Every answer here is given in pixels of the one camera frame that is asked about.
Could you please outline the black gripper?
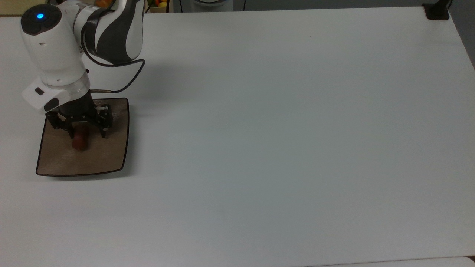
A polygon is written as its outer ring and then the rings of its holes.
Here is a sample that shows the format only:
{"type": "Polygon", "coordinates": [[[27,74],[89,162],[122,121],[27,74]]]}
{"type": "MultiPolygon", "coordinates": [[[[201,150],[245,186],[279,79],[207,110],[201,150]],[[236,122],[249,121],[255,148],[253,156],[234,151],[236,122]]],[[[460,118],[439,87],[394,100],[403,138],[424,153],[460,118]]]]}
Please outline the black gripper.
{"type": "Polygon", "coordinates": [[[90,93],[53,108],[46,112],[45,117],[54,129],[67,131],[71,139],[74,139],[76,132],[73,123],[85,122],[98,128],[102,138],[107,136],[108,128],[113,126],[111,106],[96,105],[90,93]]]}

